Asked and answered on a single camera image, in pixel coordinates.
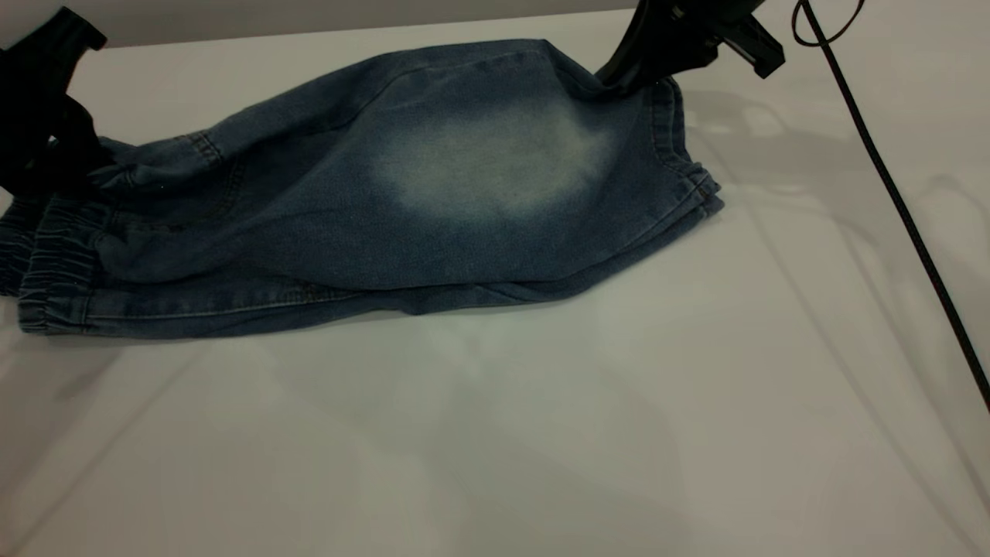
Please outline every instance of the stitching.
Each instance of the stitching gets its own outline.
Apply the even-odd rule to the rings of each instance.
[[[241,157],[234,157],[231,161],[231,171],[227,175],[227,179],[224,182],[224,192],[217,203],[210,208],[210,210],[199,215],[198,217],[180,223],[173,224],[151,224],[144,222],[133,222],[124,223],[125,226],[134,230],[147,230],[147,231],[159,231],[159,232],[182,232],[188,228],[196,226],[197,224],[203,223],[205,221],[220,217],[221,215],[229,212],[237,204],[238,196],[237,193],[241,189],[241,185],[244,182],[245,175],[245,165]]]
[[[653,141],[653,155],[656,157],[656,160],[661,165],[663,165],[667,169],[673,171],[674,173],[680,175],[682,178],[694,184],[694,189],[692,190],[692,192],[698,191],[702,197],[708,199],[709,198],[708,191],[706,191],[705,188],[701,187],[701,181],[692,179],[691,176],[689,176],[684,169],[675,167],[670,162],[666,161],[663,157],[660,156],[660,147],[656,139],[656,99],[654,98],[654,95],[655,92],[651,87],[649,90],[648,100],[649,100],[649,133],[652,136],[652,141]],[[669,122],[669,126],[670,129],[673,129],[673,113],[671,113],[670,118],[671,120]]]
[[[116,319],[121,321],[152,321],[157,319],[185,319],[188,317],[216,317],[219,315],[232,315],[235,313],[245,313],[247,311],[256,311],[260,309],[274,309],[278,307],[311,305],[314,303],[325,303],[330,301],[344,301],[347,299],[356,298],[361,295],[363,295],[363,292],[357,292],[343,296],[328,295],[320,298],[315,298],[312,300],[304,299],[304,300],[293,300],[293,301],[281,301],[281,302],[273,302],[267,304],[249,305],[245,307],[235,307],[223,311],[199,311],[193,313],[160,313],[157,315],[90,315],[89,318],[91,320]]]
[[[515,51],[515,52],[512,52],[512,53],[506,53],[506,54],[502,54],[502,55],[498,55],[498,56],[492,56],[492,57],[488,57],[488,58],[482,58],[482,59],[478,59],[478,60],[474,60],[474,61],[469,61],[469,62],[465,62],[465,63],[459,63],[459,64],[455,64],[455,65],[423,65],[423,66],[420,66],[420,67],[414,67],[412,69],[408,69],[406,71],[403,71],[403,72],[399,73],[398,75],[393,76],[391,79],[389,79],[384,85],[381,86],[380,89],[378,89],[373,95],[371,95],[370,97],[368,97],[368,99],[364,103],[362,103],[358,108],[356,108],[354,110],[353,114],[351,114],[350,116],[346,117],[345,119],[343,119],[339,123],[331,123],[331,124],[328,124],[326,128],[323,128],[323,127],[318,128],[317,131],[314,131],[313,133],[333,132],[335,130],[338,130],[338,129],[346,126],[347,124],[350,124],[351,122],[353,122],[354,120],[356,120],[358,116],[361,115],[361,113],[364,111],[365,108],[367,108],[368,106],[370,106],[371,103],[373,103],[378,97],[380,97],[382,94],[384,94],[384,92],[386,90],[388,90],[388,88],[391,87],[392,84],[394,84],[399,79],[402,79],[403,77],[406,77],[407,75],[411,75],[411,74],[417,73],[419,71],[434,71],[434,70],[441,70],[441,69],[444,69],[444,70],[446,70],[446,69],[457,69],[459,67],[467,67],[467,66],[470,66],[470,65],[477,65],[477,64],[480,64],[480,63],[490,62],[490,61],[497,60],[497,59],[500,59],[500,58],[507,58],[507,57],[511,57],[511,56],[519,56],[519,55],[525,55],[525,54],[536,54],[536,55],[538,55],[540,53],[541,53],[540,51],[535,50],[535,49],[525,49],[525,50],[522,50],[522,51]]]

